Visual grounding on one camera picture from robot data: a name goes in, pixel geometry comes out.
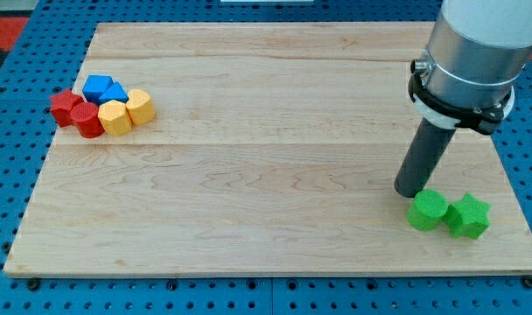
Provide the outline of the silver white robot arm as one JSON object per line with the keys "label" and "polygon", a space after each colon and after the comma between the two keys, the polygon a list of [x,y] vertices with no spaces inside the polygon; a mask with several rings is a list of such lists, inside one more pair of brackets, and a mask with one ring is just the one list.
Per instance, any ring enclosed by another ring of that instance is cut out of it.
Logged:
{"label": "silver white robot arm", "polygon": [[433,96],[464,109],[491,108],[532,55],[532,0],[445,0],[427,52]]}

